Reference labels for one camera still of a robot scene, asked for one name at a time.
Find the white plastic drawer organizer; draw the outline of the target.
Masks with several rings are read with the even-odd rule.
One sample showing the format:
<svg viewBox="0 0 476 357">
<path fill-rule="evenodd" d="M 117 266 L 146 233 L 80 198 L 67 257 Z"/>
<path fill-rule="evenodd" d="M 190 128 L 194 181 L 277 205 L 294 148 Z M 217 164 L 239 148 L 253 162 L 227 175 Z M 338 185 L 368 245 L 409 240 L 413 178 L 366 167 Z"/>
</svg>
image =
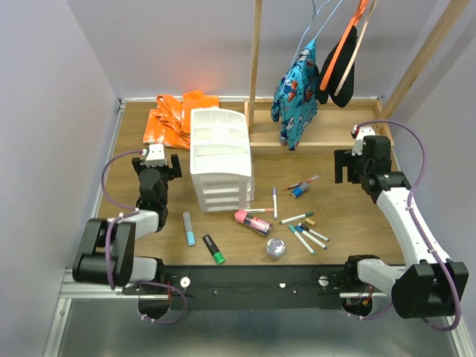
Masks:
<svg viewBox="0 0 476 357">
<path fill-rule="evenodd" d="M 190 111 L 190 175 L 202 212 L 250 208 L 254 173 L 244 114 L 219 107 Z"/>
</svg>

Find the light blue highlighter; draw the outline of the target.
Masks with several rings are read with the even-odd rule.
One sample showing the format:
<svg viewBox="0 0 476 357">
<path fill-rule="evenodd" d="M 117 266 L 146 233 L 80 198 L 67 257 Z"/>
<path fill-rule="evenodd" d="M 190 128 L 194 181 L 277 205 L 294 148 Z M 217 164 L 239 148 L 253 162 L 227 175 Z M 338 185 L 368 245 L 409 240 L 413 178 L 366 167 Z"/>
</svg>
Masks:
<svg viewBox="0 0 476 357">
<path fill-rule="evenodd" d="M 189 247 L 192 247 L 196 244 L 196 239 L 193 232 L 193 226 L 192 226 L 191 216 L 189 212 L 183 213 L 183 221 L 184 221 L 184 230 L 185 230 L 187 245 Z"/>
</svg>

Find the black green highlighter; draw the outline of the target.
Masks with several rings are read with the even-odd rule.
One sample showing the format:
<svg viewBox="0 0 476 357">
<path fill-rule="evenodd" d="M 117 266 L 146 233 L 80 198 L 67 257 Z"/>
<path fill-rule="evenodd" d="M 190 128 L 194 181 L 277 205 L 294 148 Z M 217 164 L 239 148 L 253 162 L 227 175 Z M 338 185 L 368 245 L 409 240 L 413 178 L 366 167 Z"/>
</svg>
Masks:
<svg viewBox="0 0 476 357">
<path fill-rule="evenodd" d="M 213 241 L 210 235 L 204 235 L 202 237 L 205 245 L 207 246 L 213 260 L 216 262 L 217 265 L 221 265 L 225 262 L 225 258 L 223 257 L 221 251 L 218 249 L 216 243 Z"/>
</svg>

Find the pink capped pen tube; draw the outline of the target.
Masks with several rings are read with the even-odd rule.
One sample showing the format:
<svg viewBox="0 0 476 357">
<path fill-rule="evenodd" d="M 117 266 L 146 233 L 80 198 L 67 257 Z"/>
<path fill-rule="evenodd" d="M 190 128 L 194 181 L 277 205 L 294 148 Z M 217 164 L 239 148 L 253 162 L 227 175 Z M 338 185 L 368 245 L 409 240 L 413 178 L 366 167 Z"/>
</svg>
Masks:
<svg viewBox="0 0 476 357">
<path fill-rule="evenodd" d="M 242 224 L 265 237 L 268 236 L 272 230 L 271 223 L 258 218 L 245 210 L 238 210 L 235 212 L 234 218 L 239 224 Z"/>
</svg>

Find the clear jar of paperclips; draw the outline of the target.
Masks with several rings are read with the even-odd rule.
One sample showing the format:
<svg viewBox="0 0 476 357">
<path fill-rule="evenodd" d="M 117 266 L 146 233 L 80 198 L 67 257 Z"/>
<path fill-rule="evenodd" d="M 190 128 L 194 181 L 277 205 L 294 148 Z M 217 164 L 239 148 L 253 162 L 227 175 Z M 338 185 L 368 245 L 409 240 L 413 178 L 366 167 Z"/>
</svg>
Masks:
<svg viewBox="0 0 476 357">
<path fill-rule="evenodd" d="M 270 239 L 266 243 L 266 255 L 273 260 L 279 260 L 286 251 L 285 242 L 278 238 Z"/>
</svg>

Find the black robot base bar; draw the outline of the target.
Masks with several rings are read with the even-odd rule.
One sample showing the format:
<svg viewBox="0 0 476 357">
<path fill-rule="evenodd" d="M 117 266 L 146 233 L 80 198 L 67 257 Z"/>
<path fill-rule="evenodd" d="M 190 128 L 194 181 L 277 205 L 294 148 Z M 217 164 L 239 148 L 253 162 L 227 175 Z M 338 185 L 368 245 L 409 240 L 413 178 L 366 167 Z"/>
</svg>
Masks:
<svg viewBox="0 0 476 357">
<path fill-rule="evenodd" d="M 163 295 L 173 309 L 186 301 L 192 311 L 349 307 L 367 313 L 388 302 L 378 289 L 347 278 L 343 265 L 161 265 L 158 280 L 163 287 L 134 282 L 123 293 Z"/>
</svg>

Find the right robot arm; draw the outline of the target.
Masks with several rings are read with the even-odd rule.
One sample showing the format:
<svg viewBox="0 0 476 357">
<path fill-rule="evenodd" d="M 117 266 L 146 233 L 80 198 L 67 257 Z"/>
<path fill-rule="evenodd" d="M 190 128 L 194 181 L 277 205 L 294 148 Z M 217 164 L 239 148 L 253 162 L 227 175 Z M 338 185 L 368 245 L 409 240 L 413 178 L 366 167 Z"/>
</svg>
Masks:
<svg viewBox="0 0 476 357">
<path fill-rule="evenodd" d="M 385 215 L 405 259 L 405 270 L 373 255 L 348 258 L 342 282 L 357 292 L 372 286 L 386 294 L 405 319 L 461 315 L 460 300 L 469 272 L 453 261 L 426 225 L 404 173 L 392 169 L 391 143 L 364 126 L 353 134 L 351 149 L 334 152 L 335 180 L 360 184 Z"/>
</svg>

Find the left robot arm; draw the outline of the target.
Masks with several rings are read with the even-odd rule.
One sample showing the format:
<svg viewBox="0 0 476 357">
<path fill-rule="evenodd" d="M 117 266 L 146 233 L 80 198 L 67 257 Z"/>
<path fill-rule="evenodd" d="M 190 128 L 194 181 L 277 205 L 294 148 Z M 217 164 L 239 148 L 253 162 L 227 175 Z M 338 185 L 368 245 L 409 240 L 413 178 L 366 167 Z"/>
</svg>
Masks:
<svg viewBox="0 0 476 357">
<path fill-rule="evenodd" d="M 138 175 L 139 197 L 136 206 L 115 218 L 87 221 L 72 267 L 78 283 L 104 284 L 111 288 L 139 283 L 148 293 L 164 288 L 163 263 L 158 258 L 139 257 L 135 241 L 159 232 L 168 216 L 168 183 L 182 177 L 179 156 L 168 161 L 163 155 L 155 159 L 133 158 Z"/>
</svg>

